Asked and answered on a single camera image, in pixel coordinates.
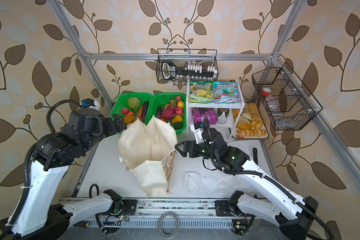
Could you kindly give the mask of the cream canvas tote bag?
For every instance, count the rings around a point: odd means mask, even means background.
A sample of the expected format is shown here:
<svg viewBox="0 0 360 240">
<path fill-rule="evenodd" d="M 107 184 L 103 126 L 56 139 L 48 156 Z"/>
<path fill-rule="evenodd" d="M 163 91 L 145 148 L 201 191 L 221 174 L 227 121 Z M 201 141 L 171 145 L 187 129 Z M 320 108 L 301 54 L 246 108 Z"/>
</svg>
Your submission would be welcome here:
<svg viewBox="0 0 360 240">
<path fill-rule="evenodd" d="M 120 162 L 133 172 L 147 198 L 172 193 L 170 178 L 177 143 L 175 129 L 154 116 L 147 125 L 136 120 L 121 133 Z"/>
</svg>

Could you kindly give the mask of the purple snack bag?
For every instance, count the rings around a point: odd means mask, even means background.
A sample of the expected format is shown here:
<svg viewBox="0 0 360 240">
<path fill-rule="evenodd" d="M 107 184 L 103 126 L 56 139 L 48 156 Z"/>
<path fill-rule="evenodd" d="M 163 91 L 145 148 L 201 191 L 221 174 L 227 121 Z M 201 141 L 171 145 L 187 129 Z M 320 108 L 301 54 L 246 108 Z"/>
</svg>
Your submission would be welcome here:
<svg viewBox="0 0 360 240">
<path fill-rule="evenodd" d="M 216 111 L 212 108 L 192 108 L 193 123 L 203 123 L 204 119 L 208 119 L 210 125 L 217 123 Z"/>
</svg>

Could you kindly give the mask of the green white drink can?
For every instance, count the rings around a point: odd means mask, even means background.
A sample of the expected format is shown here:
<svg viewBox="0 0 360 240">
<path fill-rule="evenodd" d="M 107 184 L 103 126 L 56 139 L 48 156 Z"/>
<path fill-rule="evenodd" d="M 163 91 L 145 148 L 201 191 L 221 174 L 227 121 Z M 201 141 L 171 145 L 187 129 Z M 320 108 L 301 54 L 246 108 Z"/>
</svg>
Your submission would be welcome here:
<svg viewBox="0 0 360 240">
<path fill-rule="evenodd" d="M 227 122 L 227 120 L 228 120 L 229 112 L 230 112 L 229 109 L 218 108 L 218 110 L 217 110 L 217 124 L 220 124 L 220 125 L 225 124 Z"/>
</svg>

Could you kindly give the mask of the teal red snack bag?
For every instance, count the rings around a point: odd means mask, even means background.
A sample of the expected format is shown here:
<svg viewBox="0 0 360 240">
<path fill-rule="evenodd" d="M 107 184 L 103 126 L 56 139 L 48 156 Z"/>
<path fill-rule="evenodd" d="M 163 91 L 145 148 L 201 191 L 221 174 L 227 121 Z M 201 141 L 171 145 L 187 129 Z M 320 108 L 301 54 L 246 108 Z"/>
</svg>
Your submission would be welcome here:
<svg viewBox="0 0 360 240">
<path fill-rule="evenodd" d="M 214 82 L 213 89 L 215 104 L 236 104 L 241 102 L 239 85 L 236 82 Z"/>
</svg>

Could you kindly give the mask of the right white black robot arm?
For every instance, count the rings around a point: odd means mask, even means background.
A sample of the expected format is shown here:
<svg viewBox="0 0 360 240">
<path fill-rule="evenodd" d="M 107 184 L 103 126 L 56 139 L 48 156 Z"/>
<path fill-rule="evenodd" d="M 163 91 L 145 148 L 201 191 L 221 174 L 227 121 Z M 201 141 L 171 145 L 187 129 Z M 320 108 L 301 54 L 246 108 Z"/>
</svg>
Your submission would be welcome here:
<svg viewBox="0 0 360 240">
<path fill-rule="evenodd" d="M 194 141 L 184 141 L 175 146 L 183 156 L 211 160 L 215 171 L 238 177 L 254 187 L 266 200 L 250 197 L 236 190 L 228 200 L 232 215 L 252 215 L 277 226 L 290 240 L 317 239 L 309 233 L 312 223 L 317 222 L 328 235 L 329 240 L 335 235 L 317 215 L 318 202 L 312 197 L 302 197 L 285 188 L 273 177 L 263 171 L 243 150 L 227 143 L 222 134 L 211 128 L 209 120 L 197 123 Z"/>
</svg>

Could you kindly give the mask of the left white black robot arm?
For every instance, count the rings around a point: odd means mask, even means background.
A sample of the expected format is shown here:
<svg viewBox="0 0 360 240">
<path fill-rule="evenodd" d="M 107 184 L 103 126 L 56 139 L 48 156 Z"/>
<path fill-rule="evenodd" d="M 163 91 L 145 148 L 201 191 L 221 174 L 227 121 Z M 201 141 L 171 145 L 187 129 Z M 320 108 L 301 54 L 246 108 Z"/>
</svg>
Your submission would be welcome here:
<svg viewBox="0 0 360 240">
<path fill-rule="evenodd" d="M 51 133 L 33 144 L 26 154 L 23 192 L 13 214 L 0 221 L 0 239 L 11 235 L 14 240 L 56 240 L 69 227 L 108 212 L 121 201 L 119 194 L 105 190 L 78 204 L 52 204 L 74 160 L 84 157 L 104 138 L 126 128 L 123 117 L 117 114 L 104 117 L 92 99 L 85 99 L 78 106 L 59 132 L 51 122 L 55 107 L 50 107 L 46 120 Z"/>
</svg>

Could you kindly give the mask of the white plastic grocery bag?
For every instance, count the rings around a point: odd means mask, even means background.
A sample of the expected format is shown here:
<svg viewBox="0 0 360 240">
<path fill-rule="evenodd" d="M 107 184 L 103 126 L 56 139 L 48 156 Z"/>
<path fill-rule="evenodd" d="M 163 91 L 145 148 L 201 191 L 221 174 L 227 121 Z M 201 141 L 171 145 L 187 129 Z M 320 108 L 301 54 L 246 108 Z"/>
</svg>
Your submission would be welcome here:
<svg viewBox="0 0 360 240">
<path fill-rule="evenodd" d="M 211 171 L 212 164 L 206 166 L 202 162 L 196 163 L 186 171 L 183 187 L 192 198 L 225 199 L 235 191 L 248 195 L 258 195 L 259 192 L 244 180 L 218 170 Z"/>
</svg>

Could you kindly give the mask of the dark green avocado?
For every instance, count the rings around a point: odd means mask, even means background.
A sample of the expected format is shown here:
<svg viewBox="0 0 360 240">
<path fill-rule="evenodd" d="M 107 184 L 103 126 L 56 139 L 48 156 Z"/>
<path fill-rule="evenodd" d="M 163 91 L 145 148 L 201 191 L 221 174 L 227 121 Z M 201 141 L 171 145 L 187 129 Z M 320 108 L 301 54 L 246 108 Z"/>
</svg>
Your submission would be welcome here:
<svg viewBox="0 0 360 240">
<path fill-rule="evenodd" d="M 183 123 L 182 122 L 176 122 L 174 123 L 174 129 L 175 130 L 180 130 L 183 128 Z"/>
</svg>

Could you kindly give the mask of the left green plastic basket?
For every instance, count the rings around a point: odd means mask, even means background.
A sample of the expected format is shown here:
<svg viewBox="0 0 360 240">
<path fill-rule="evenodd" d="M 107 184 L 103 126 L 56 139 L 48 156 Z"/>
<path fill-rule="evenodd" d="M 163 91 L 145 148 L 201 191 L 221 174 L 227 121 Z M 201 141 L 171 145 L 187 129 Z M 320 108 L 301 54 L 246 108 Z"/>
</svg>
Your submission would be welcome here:
<svg viewBox="0 0 360 240">
<path fill-rule="evenodd" d="M 149 93 L 121 94 L 112 110 L 112 120 L 114 115 L 119 115 L 126 126 L 137 120 L 147 124 L 152 98 Z"/>
</svg>

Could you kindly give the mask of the green plastic basket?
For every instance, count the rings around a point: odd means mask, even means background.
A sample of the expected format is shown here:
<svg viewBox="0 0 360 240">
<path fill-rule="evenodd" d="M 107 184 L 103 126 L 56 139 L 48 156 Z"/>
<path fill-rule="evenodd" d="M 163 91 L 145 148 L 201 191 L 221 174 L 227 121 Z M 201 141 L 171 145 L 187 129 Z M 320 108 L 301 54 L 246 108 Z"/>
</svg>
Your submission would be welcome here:
<svg viewBox="0 0 360 240">
<path fill-rule="evenodd" d="M 182 93 L 159 93 L 153 96 L 146 124 L 152 117 L 169 123 L 179 135 L 186 129 L 186 95 Z"/>
<path fill-rule="evenodd" d="M 119 115 L 126 126 L 137 120 L 147 124 L 152 98 L 149 93 L 121 94 L 112 110 L 112 120 L 114 115 Z"/>
</svg>

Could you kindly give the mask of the yellow pear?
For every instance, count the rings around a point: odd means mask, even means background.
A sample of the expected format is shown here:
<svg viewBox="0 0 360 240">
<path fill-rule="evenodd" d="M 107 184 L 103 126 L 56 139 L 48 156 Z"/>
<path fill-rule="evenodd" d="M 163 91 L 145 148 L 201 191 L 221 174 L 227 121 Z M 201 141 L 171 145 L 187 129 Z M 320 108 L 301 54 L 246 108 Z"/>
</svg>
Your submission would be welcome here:
<svg viewBox="0 0 360 240">
<path fill-rule="evenodd" d="M 182 118 L 182 116 L 180 116 L 180 115 L 176 115 L 176 116 L 172 119 L 171 122 L 172 122 L 173 124 L 182 123 L 182 122 L 183 122 L 183 118 Z"/>
</svg>

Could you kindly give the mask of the green cabbage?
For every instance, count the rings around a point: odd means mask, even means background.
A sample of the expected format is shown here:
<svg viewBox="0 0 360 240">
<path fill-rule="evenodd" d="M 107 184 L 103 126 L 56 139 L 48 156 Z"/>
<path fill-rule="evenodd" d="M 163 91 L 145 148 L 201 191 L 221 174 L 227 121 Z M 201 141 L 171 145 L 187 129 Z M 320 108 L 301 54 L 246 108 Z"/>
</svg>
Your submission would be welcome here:
<svg viewBox="0 0 360 240">
<path fill-rule="evenodd" d="M 139 109 L 141 107 L 141 100 L 137 97 L 130 97 L 127 100 L 127 105 L 131 110 Z"/>
</svg>

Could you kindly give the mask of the red apple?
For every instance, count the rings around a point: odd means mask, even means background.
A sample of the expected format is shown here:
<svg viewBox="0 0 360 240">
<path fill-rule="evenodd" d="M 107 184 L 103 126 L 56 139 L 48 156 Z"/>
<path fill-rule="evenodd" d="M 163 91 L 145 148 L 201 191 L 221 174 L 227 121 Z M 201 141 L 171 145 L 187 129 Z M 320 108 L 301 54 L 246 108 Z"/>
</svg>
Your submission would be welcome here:
<svg viewBox="0 0 360 240">
<path fill-rule="evenodd" d="M 184 113 L 184 109 L 181 108 L 181 107 L 177 107 L 176 108 L 176 114 L 179 115 L 179 116 L 182 116 Z"/>
</svg>

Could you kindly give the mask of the dark purple eggplant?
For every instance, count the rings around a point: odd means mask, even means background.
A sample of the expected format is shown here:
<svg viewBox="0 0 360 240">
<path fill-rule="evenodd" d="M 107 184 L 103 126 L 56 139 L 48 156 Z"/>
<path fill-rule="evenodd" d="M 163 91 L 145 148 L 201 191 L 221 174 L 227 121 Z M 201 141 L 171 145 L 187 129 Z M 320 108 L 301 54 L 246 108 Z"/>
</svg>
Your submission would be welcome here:
<svg viewBox="0 0 360 240">
<path fill-rule="evenodd" d="M 143 108 L 142 108 L 142 118 L 144 120 L 146 119 L 148 108 L 149 108 L 149 102 L 144 102 L 143 103 Z"/>
</svg>

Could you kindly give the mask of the pink dragon fruit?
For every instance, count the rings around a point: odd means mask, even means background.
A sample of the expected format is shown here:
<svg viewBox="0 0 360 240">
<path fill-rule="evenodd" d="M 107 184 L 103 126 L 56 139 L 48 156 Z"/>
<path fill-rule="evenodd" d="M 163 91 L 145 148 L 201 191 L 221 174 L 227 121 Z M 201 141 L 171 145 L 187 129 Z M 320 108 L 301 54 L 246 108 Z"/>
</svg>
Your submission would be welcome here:
<svg viewBox="0 0 360 240">
<path fill-rule="evenodd" d="M 172 100 L 162 112 L 162 119 L 171 120 L 176 114 L 177 100 Z"/>
</svg>

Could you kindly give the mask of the small purple eggplant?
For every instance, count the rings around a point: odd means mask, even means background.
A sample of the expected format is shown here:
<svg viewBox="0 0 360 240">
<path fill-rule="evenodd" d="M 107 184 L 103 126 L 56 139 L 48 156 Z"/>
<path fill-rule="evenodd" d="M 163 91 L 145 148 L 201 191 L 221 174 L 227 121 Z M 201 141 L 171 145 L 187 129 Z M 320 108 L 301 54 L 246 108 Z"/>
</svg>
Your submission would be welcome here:
<svg viewBox="0 0 360 240">
<path fill-rule="evenodd" d="M 158 107 L 157 112 L 156 112 L 156 118 L 161 119 L 162 118 L 162 112 L 163 112 L 162 107 Z"/>
</svg>

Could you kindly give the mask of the yellow lemon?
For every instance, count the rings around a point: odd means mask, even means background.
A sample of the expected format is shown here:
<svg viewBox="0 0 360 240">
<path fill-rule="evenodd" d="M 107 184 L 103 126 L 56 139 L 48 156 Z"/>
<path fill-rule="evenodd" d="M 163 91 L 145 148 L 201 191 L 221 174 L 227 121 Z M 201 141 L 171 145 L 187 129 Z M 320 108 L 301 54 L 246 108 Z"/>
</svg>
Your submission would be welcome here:
<svg viewBox="0 0 360 240">
<path fill-rule="evenodd" d="M 177 104 L 177 106 L 179 107 L 179 108 L 184 108 L 184 102 L 183 101 L 179 101 L 178 102 L 178 104 Z"/>
</svg>

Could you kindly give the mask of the white two-tier shelf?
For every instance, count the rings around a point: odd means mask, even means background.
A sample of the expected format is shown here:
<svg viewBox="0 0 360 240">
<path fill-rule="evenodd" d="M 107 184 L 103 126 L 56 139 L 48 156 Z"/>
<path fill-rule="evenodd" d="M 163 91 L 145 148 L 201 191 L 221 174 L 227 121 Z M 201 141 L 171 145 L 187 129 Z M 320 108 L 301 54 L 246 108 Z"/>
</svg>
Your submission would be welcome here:
<svg viewBox="0 0 360 240">
<path fill-rule="evenodd" d="M 231 109 L 239 109 L 241 114 L 243 112 L 245 101 L 242 96 L 242 90 L 239 89 L 240 93 L 240 99 L 241 101 L 239 103 L 235 104 L 215 104 L 215 103 L 208 103 L 208 104 L 202 104 L 202 103 L 190 103 L 189 97 L 190 97 L 190 81 L 187 82 L 187 98 L 186 98 L 186 124 L 187 128 L 189 128 L 193 124 L 193 115 L 192 115 L 192 109 L 193 108 L 212 108 L 216 113 L 218 112 L 218 109 L 230 109 L 228 119 L 224 124 L 215 124 L 215 127 L 217 129 L 222 129 L 222 131 L 226 131 L 228 138 L 232 138 L 234 134 L 234 130 L 237 126 L 237 123 L 239 120 L 234 121 L 233 113 Z"/>
</svg>

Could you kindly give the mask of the right green plastic basket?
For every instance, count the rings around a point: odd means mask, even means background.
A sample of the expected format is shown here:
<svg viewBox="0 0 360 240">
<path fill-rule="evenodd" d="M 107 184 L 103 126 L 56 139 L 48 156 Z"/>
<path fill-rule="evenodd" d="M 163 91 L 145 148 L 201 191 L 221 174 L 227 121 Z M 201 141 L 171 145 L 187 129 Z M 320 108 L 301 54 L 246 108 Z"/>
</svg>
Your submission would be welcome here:
<svg viewBox="0 0 360 240">
<path fill-rule="evenodd" d="M 179 135 L 186 129 L 186 95 L 182 93 L 159 93 L 153 96 L 146 124 L 152 117 L 169 123 Z"/>
</svg>

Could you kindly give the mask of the yellow green snack bag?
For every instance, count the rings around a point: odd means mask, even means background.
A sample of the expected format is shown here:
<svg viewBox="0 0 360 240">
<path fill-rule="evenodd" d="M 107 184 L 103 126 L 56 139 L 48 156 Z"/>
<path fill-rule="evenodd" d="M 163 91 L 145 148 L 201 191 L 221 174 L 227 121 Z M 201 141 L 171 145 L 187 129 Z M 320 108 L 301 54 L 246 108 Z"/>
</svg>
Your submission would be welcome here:
<svg viewBox="0 0 360 240">
<path fill-rule="evenodd" d="M 212 81 L 190 81 L 190 103 L 209 104 L 214 102 Z"/>
</svg>

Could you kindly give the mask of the tray of bread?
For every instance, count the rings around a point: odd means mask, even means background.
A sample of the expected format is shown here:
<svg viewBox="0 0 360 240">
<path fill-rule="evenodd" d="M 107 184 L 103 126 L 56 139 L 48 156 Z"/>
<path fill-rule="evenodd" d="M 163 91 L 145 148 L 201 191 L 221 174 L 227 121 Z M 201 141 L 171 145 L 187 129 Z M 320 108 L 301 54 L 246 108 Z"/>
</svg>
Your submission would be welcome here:
<svg viewBox="0 0 360 240">
<path fill-rule="evenodd" d="M 245 103 L 244 108 L 233 109 L 234 123 L 232 138 L 236 140 L 262 140 L 268 138 L 259 108 L 255 103 Z"/>
</svg>

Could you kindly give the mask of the roll of clear tape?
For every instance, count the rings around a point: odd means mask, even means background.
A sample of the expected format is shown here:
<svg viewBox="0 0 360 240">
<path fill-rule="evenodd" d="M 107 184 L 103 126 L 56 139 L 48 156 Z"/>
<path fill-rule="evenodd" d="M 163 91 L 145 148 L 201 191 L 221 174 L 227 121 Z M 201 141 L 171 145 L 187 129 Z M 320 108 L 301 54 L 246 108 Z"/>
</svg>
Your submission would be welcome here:
<svg viewBox="0 0 360 240">
<path fill-rule="evenodd" d="M 159 234 L 164 238 L 171 238 L 176 235 L 179 229 L 179 219 L 174 212 L 162 214 L 157 222 Z"/>
</svg>

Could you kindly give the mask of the black barcode scanner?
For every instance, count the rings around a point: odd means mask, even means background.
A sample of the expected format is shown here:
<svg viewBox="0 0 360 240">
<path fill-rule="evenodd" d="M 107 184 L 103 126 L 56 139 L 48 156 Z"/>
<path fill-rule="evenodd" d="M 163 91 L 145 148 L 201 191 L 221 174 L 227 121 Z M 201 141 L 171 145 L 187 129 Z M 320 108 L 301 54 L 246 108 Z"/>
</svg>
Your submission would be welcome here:
<svg viewBox="0 0 360 240">
<path fill-rule="evenodd" d="M 173 61 L 165 60 L 161 63 L 160 71 L 165 80 L 186 78 L 213 81 L 218 78 L 218 69 L 215 66 L 203 67 L 188 62 L 176 65 Z"/>
</svg>

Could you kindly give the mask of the green handled tool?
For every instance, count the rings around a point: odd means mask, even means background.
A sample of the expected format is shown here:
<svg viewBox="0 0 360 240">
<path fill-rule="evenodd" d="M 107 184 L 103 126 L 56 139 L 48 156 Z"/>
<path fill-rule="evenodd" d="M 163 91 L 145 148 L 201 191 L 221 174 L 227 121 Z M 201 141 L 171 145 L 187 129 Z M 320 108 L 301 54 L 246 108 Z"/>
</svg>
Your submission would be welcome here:
<svg viewBox="0 0 360 240">
<path fill-rule="evenodd" d="M 259 164 L 259 161 L 258 161 L 258 149 L 257 148 L 253 148 L 253 161 L 255 162 L 256 165 Z"/>
</svg>

